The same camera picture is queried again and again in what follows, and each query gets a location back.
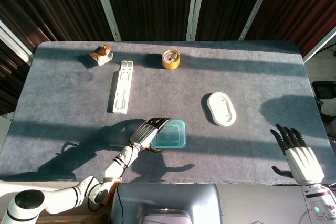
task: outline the transparent plastic box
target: transparent plastic box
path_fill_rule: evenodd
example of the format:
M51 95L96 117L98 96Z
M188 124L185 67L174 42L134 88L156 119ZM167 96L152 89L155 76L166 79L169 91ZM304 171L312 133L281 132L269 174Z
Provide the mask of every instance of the transparent plastic box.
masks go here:
M152 141L155 148L184 148L185 124L182 120L171 120Z

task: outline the gray felt tablecloth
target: gray felt tablecloth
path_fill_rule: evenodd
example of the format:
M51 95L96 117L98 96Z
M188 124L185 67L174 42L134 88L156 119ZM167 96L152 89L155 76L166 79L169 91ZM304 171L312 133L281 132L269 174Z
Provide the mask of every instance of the gray felt tablecloth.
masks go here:
M2 180L102 178L103 169L152 117L180 119L186 148L140 153L124 182L289 184L271 166L287 170L269 130L295 127L336 181L327 139L299 50L288 42L108 42L111 62L89 58L104 42L45 42L38 46L8 137L0 152ZM161 66L176 48L180 67ZM134 61L127 114L113 114L122 60ZM224 92L237 120L213 123L206 99Z

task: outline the robotic arm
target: robotic arm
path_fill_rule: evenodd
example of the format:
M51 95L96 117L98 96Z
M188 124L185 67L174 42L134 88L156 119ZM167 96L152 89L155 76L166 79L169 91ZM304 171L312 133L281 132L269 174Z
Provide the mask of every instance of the robotic arm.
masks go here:
M1 224L36 223L39 214L44 209L50 214L57 214L80 206L85 197L94 203L101 203L108 197L113 184L121 180L125 170L136 160L139 152L143 150L160 151L151 147L151 142L170 120L169 118L152 118L143 123L131 136L130 144L105 169L102 183L93 176L89 176L76 186L57 191L22 191L10 202Z
M318 220L336 223L336 197L330 189L321 185L324 173L312 149L296 129L277 124L280 134L270 130L287 157L291 172L273 166L279 175L294 178L302 186L304 196Z

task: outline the orange object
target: orange object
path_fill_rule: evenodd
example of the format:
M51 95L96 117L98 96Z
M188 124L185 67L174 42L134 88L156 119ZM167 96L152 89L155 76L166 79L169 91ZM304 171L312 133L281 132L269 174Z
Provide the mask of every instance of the orange object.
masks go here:
M89 55L100 66L109 62L113 58L112 48L110 48L108 45L103 45L102 47L98 47L94 52L90 52Z
M107 206L111 199L113 198L114 193L116 192L115 190L117 189L118 183L114 183L113 186L111 187L109 194L105 197L105 199L102 201L102 204Z

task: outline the yellow tape roll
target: yellow tape roll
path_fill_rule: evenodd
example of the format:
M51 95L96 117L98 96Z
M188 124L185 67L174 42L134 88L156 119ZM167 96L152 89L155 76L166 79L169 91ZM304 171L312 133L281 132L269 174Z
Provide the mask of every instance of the yellow tape roll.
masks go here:
M173 70L180 65L181 55L177 50L170 49L162 54L162 66L165 69Z

